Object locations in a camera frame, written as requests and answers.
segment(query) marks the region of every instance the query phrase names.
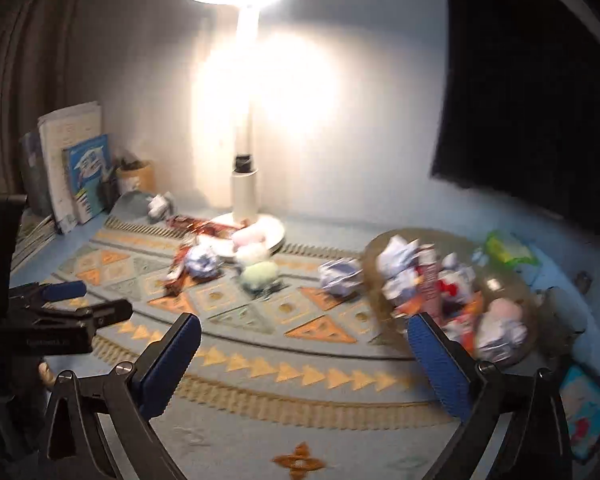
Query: crumpled paper ball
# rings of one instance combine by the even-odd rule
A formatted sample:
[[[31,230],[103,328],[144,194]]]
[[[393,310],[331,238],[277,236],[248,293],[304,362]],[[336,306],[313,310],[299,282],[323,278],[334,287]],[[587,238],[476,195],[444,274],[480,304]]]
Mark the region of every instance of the crumpled paper ball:
[[[407,243],[401,236],[392,236],[389,243],[376,258],[376,268],[386,280],[394,278],[408,267],[415,265],[420,240]]]
[[[334,296],[348,296],[362,284],[362,269],[357,260],[341,258],[318,267],[322,290]]]
[[[419,282],[418,273],[409,268],[400,272],[395,278],[387,280],[382,286],[382,293],[395,306],[410,300],[416,293]]]
[[[475,346],[479,357],[496,363],[511,357],[525,339],[524,324],[487,312],[475,335]]]
[[[456,253],[449,253],[447,256],[442,258],[442,268],[446,270],[456,270],[458,266],[458,255]]]
[[[264,290],[278,279],[278,266],[274,262],[260,262],[245,268],[240,283],[251,292]]]
[[[269,250],[264,244],[248,244],[236,249],[234,260],[238,266],[244,269],[260,262],[266,262],[269,257]]]
[[[174,200],[171,193],[156,195],[149,200],[147,214],[153,221],[163,220],[166,216],[172,214],[175,210]]]
[[[218,274],[222,261],[211,247],[196,245],[187,251],[184,268],[194,278],[211,278]]]

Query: wall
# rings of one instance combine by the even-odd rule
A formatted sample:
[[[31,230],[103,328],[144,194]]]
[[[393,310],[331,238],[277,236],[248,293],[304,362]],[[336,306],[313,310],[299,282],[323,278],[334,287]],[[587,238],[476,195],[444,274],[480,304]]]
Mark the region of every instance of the wall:
[[[158,186],[228,207],[237,14],[190,0],[80,0],[70,102],[104,104],[116,152]],[[512,199],[428,177],[445,86],[445,0],[282,0],[251,57],[261,202],[281,215],[507,228],[600,285],[600,243]],[[600,294],[591,302],[600,322]]]

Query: blue book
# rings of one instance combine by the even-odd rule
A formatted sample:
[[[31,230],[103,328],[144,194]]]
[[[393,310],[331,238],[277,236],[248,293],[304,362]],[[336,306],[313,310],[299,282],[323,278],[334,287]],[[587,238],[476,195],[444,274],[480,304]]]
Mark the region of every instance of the blue book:
[[[87,139],[62,150],[69,190],[74,196],[76,217],[84,224],[103,211],[98,185],[109,179],[111,158],[106,135]]]

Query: book cover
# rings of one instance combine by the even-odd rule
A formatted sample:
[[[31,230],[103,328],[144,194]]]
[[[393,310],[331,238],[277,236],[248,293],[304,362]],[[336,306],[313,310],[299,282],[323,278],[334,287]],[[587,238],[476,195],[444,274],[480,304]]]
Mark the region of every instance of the book cover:
[[[79,142],[63,150],[69,190],[74,197],[78,221],[84,224],[104,209],[98,196],[98,184],[111,171],[106,135]]]
[[[63,233],[77,224],[74,196],[69,189],[64,150],[102,132],[102,109],[97,102],[55,110],[38,118],[48,191],[56,222]]]

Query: paper stack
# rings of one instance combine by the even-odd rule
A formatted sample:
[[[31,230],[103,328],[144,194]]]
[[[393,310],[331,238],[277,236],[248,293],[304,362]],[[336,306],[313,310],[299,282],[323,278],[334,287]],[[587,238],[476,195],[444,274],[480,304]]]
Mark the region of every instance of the paper stack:
[[[51,215],[46,218],[35,215],[27,209],[20,221],[16,250],[11,257],[11,272],[22,266],[40,249],[56,237]]]

